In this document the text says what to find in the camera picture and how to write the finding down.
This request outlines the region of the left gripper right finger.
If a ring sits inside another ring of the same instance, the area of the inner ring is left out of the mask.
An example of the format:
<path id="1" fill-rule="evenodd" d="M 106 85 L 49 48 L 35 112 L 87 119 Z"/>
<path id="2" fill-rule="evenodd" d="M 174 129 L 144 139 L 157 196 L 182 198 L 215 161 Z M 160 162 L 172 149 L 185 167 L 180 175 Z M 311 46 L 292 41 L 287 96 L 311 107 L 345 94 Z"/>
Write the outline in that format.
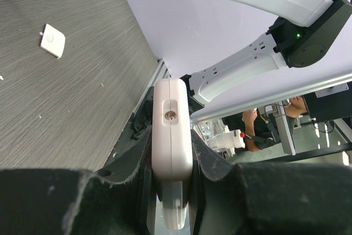
<path id="1" fill-rule="evenodd" d="M 351 234 L 351 168 L 232 164 L 191 132 L 192 234 Z"/>

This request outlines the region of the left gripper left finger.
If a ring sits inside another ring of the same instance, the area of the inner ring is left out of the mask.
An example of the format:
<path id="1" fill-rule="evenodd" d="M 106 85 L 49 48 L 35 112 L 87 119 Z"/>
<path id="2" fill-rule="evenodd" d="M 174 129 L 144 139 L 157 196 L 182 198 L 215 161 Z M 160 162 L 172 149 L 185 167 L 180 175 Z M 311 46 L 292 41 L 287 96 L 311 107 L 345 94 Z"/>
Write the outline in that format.
<path id="1" fill-rule="evenodd" d="M 1 234 L 152 234 L 151 129 L 102 169 L 1 170 Z"/>

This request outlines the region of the white remote control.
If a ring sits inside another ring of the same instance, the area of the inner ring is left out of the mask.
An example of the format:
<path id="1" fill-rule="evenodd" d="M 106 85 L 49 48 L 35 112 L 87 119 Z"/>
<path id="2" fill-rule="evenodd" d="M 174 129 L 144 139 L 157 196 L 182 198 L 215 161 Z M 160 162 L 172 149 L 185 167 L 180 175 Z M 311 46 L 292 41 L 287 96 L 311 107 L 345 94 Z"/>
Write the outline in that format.
<path id="1" fill-rule="evenodd" d="M 154 87 L 152 112 L 152 171 L 165 226 L 185 225 L 193 171 L 189 107 L 185 83 L 161 79 Z"/>

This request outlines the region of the white battery cover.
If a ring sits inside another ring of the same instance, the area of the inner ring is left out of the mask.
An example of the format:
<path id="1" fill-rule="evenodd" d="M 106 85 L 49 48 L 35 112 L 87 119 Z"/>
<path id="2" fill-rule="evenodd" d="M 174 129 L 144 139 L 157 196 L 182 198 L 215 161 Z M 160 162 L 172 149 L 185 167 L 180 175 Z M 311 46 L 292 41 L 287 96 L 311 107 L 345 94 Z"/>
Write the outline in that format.
<path id="1" fill-rule="evenodd" d="M 44 26 L 40 35 L 42 37 L 40 47 L 60 59 L 64 52 L 65 35 L 50 24 Z"/>

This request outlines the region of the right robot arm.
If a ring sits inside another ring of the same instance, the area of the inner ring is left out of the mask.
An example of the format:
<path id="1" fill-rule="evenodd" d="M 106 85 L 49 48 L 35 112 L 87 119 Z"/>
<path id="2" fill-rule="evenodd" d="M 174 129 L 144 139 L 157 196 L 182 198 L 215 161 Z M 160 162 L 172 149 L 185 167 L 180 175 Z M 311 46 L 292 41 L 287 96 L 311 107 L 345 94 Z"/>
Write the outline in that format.
<path id="1" fill-rule="evenodd" d="M 127 0 L 155 56 L 173 77 L 198 72 L 241 50 L 276 16 L 226 0 Z M 284 68 L 248 80 L 213 99 L 203 113 L 236 106 L 351 72 L 351 23 L 326 56 L 306 68 Z"/>

